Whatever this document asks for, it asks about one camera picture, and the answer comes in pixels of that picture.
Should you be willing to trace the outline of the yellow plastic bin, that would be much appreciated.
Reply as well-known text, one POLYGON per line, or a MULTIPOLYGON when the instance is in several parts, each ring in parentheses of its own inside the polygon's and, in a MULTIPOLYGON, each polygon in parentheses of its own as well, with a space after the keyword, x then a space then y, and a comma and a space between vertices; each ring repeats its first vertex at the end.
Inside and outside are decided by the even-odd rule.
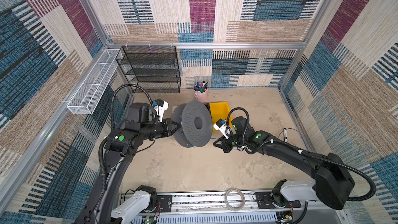
MULTIPOLYGON (((212 102, 209 104, 210 113, 212 118, 212 124, 214 125, 217 120, 225 119, 227 121, 230 108, 227 102, 212 102)), ((231 118, 227 121, 228 125, 231 126, 231 118)))

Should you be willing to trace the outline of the pink pen cup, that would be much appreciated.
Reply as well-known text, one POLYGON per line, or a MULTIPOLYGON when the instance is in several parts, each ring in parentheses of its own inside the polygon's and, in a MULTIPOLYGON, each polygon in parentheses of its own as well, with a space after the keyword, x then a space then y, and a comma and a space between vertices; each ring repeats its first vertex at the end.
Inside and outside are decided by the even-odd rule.
POLYGON ((207 92, 208 92, 208 82, 203 81, 201 83, 197 83, 194 86, 194 99, 206 103, 207 102, 207 92))

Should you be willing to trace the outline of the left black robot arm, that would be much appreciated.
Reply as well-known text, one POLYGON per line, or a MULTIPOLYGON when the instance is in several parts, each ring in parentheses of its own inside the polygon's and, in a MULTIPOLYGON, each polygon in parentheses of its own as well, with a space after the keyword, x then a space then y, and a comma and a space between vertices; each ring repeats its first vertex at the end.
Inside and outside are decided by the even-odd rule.
POLYGON ((161 213, 163 204, 158 199, 157 190, 145 185, 139 186, 129 199, 114 207, 125 172, 141 151, 143 142, 170 137, 181 128, 177 121, 161 119, 160 112, 156 110, 159 101, 153 101, 141 86, 124 84, 115 94, 127 87, 144 92, 149 103, 133 103, 125 119, 118 125, 111 122, 110 134, 101 141, 98 149, 100 177, 75 219, 76 224, 129 224, 141 212, 150 216, 146 223, 153 224, 161 213))

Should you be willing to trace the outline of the clear tubing coil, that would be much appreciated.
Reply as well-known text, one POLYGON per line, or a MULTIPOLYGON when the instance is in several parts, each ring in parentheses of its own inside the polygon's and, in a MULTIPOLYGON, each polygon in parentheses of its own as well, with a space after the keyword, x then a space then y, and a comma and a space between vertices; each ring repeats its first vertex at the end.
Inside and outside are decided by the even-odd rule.
POLYGON ((237 188, 230 188, 224 195, 224 202, 230 211, 237 212, 244 208, 246 199, 241 190, 237 188))

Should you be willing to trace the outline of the grey filament spool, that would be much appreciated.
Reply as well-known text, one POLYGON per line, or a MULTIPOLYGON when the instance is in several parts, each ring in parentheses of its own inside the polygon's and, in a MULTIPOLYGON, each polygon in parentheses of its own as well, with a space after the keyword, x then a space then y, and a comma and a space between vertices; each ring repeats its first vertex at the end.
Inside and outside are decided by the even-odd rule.
POLYGON ((203 147, 212 136, 212 118, 207 107, 199 101, 180 104, 173 109, 171 120, 181 123, 183 134, 174 133, 175 141, 182 147, 203 147))

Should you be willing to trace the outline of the black marker pen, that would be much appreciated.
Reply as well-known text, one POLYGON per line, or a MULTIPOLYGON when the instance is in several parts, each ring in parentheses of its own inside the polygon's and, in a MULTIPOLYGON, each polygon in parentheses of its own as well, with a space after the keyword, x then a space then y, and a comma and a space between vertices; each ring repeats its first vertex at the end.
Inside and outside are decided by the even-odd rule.
POLYGON ((283 130, 283 134, 284 134, 284 142, 288 142, 288 135, 287 135, 287 129, 286 128, 284 128, 284 130, 283 130))

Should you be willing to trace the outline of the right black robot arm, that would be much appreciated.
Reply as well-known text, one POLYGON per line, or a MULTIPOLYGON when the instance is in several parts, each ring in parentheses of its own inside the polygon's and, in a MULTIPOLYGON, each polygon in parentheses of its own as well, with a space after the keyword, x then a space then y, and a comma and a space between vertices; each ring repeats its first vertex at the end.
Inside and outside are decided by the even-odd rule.
POLYGON ((283 179, 272 189, 270 196, 276 208, 283 208, 294 201, 320 201, 329 208, 341 210, 346 202, 361 202, 376 194, 374 181, 362 171, 343 163, 333 153, 327 156, 301 149, 265 131, 255 131, 249 123, 249 115, 234 119, 218 119, 214 128, 222 133, 213 145, 229 153, 236 147, 249 155, 260 153, 277 158, 311 177, 309 181, 283 179), (362 177, 370 186, 369 191, 352 197, 355 186, 352 173, 362 177))

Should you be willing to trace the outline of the black mesh shelf rack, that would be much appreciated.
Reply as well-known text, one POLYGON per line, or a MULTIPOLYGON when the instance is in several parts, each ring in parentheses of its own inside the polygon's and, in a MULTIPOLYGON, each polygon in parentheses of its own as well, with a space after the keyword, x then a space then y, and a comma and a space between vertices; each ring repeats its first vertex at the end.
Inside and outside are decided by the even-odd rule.
POLYGON ((123 46, 116 61, 126 80, 147 92, 180 92, 181 75, 175 46, 123 46))

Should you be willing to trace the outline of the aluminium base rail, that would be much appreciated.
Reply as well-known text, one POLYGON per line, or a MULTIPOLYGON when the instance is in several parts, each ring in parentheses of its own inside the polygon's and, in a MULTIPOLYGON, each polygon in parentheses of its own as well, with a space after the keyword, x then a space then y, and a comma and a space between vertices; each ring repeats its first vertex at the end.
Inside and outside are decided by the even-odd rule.
POLYGON ((271 190, 242 190, 246 204, 230 211, 224 202, 226 190, 158 193, 157 209, 142 211, 131 224, 352 224, 348 211, 336 211, 321 202, 303 200, 277 208, 271 190))

